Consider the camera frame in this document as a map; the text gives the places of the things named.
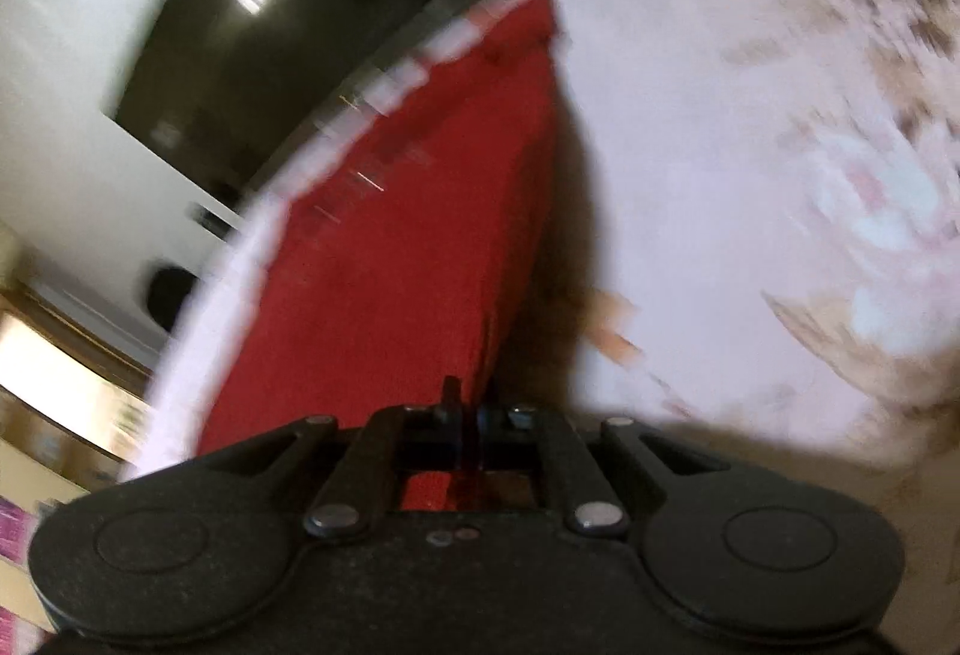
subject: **black object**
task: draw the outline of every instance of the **black object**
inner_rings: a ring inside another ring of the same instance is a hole
[[[232,233],[233,227],[226,219],[221,219],[209,208],[203,205],[195,204],[192,214],[194,222],[198,223],[206,231],[216,235],[220,240],[227,239],[227,235]]]
[[[431,1],[167,0],[115,121],[230,204]]]
[[[527,508],[400,511],[413,473]],[[880,515],[632,420],[454,397],[311,418],[82,498],[32,540],[45,655],[880,655],[904,567]]]
[[[197,276],[179,265],[157,267],[147,284],[145,302],[150,318],[172,332],[176,317],[196,283]]]

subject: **screw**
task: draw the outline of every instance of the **screw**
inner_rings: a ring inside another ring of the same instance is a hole
[[[328,503],[310,514],[314,532],[318,536],[339,536],[357,526],[360,512],[346,503]]]
[[[573,513],[577,524],[584,530],[611,527],[623,519],[623,509],[603,500],[594,500],[578,506]]]
[[[435,530],[427,534],[426,540],[434,546],[449,546],[453,543],[453,533],[448,530]]]

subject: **shelf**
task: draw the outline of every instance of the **shelf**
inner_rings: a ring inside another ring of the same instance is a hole
[[[104,457],[109,457],[112,460],[117,461],[118,463],[124,462],[124,458],[120,457],[119,455],[113,454],[113,452],[107,449],[104,449],[104,447],[101,447],[99,444],[94,444],[94,442],[88,441],[88,439],[85,439],[82,435],[80,435],[80,433],[75,433],[66,425],[59,423],[54,418],[49,417],[49,415],[46,415],[45,413],[40,411],[40,409],[32,407],[30,403],[27,403],[27,401],[25,401],[24,399],[21,399],[21,397],[16,396],[10,390],[4,389],[4,388],[0,388],[0,390],[6,393],[8,397],[11,397],[13,399],[13,401],[16,403],[17,408],[23,409],[24,411],[29,412],[30,414],[37,415],[37,417],[40,417],[42,420],[46,421],[47,423],[50,423],[57,430],[61,430],[63,433],[66,433],[66,435],[71,439],[71,441],[75,441],[75,442],[78,442],[79,444],[83,444],[85,447],[90,447],[94,451],[99,452],[99,454],[104,455]]]
[[[0,558],[0,606],[45,631],[54,629],[30,582],[30,575],[23,567],[3,558]]]
[[[48,423],[123,459],[133,448],[123,444],[121,424],[138,423],[147,409],[13,314],[0,316],[0,387]]]
[[[0,497],[35,514],[37,501],[52,499],[66,503],[81,495],[86,495],[82,487],[0,439]]]
[[[0,311],[29,324],[49,343],[110,384],[142,396],[150,372],[67,319],[28,289],[0,292]]]

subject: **red fabric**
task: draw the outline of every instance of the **red fabric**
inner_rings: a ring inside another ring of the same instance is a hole
[[[481,396],[548,212],[555,29],[550,0],[518,6],[294,203],[200,452],[305,415],[356,426],[389,405],[433,403],[447,375],[464,399]],[[344,206],[352,169],[414,142],[425,159],[396,159],[384,191]]]

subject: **black plastic mount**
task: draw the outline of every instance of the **black plastic mount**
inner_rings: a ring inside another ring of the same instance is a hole
[[[871,509],[627,418],[584,433],[448,389],[62,507],[29,558],[42,652],[895,652],[875,628],[904,555]],[[402,510],[423,471],[458,511]]]

